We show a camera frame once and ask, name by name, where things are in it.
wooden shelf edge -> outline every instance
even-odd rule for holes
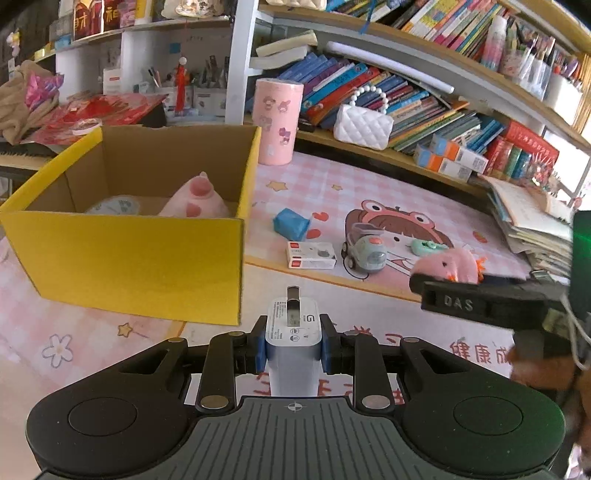
[[[252,125],[252,118],[249,115],[244,116],[244,123]],[[450,187],[457,188],[463,192],[466,192],[479,199],[486,198],[486,190],[482,187],[467,184],[461,181],[454,180],[451,177],[442,175],[436,171],[431,171],[426,168],[419,167],[409,155],[387,148],[386,150],[378,151],[370,148],[360,147],[358,145],[343,143],[335,139],[331,132],[326,130],[316,129],[314,132],[304,132],[298,130],[296,138],[305,140],[308,142],[316,143],[318,145],[324,145],[325,147],[332,147],[337,150],[343,150],[355,155],[361,155],[362,157],[370,158],[379,162],[387,163],[394,167],[403,168],[404,170],[412,171],[423,177],[427,177],[433,180],[437,180],[441,183],[449,185]]]
[[[287,7],[259,4],[259,10],[273,17],[331,25],[333,27],[340,27],[352,31],[359,31],[365,24],[364,20],[351,17],[350,15],[317,11],[307,8],[289,9]],[[591,144],[586,141],[580,133],[575,131],[574,128],[572,128],[559,114],[518,85],[503,77],[500,73],[493,72],[480,63],[475,62],[456,51],[450,50],[449,48],[445,48],[439,44],[429,42],[409,33],[396,30],[387,25],[370,23],[366,33],[381,37],[385,40],[398,42],[417,50],[426,51],[437,58],[449,61],[450,63],[459,64],[462,68],[475,76],[495,84],[501,90],[524,102],[529,108],[547,119],[549,124],[555,125],[563,135],[570,139],[575,147],[591,153]]]

toy figure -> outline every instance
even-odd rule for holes
[[[450,248],[417,260],[411,275],[421,273],[442,280],[477,284],[482,281],[484,260],[475,259],[465,248]]]

toy car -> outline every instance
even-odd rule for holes
[[[449,248],[447,245],[437,244],[427,240],[420,240],[418,238],[413,240],[410,246],[413,254],[415,254],[417,257],[425,257],[426,255],[436,254]]]
[[[380,238],[383,233],[370,223],[354,223],[343,243],[345,265],[367,273],[382,270],[387,260],[386,247]]]

cable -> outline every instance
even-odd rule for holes
[[[587,371],[591,368],[591,359],[587,360],[587,363],[584,365],[580,362],[579,351],[578,351],[578,347],[577,347],[577,333],[575,331],[575,328],[579,331],[579,333],[581,334],[581,336],[583,337],[583,339],[585,340],[585,342],[587,342],[587,344],[589,346],[591,346],[591,337],[589,335],[587,335],[587,333],[584,331],[583,327],[581,326],[579,320],[574,315],[573,310],[570,307],[569,298],[566,296],[566,294],[562,295],[562,297],[560,298],[560,301],[562,302],[562,305],[564,306],[564,309],[566,310],[566,315],[567,315],[567,320],[568,320],[567,323],[569,326],[569,336],[570,336],[570,352],[573,355],[574,364],[577,367],[579,367],[581,370]]]

pink pig plush toy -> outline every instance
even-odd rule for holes
[[[177,190],[160,212],[160,216],[224,218],[229,217],[230,212],[214,190],[207,174],[201,172]]]

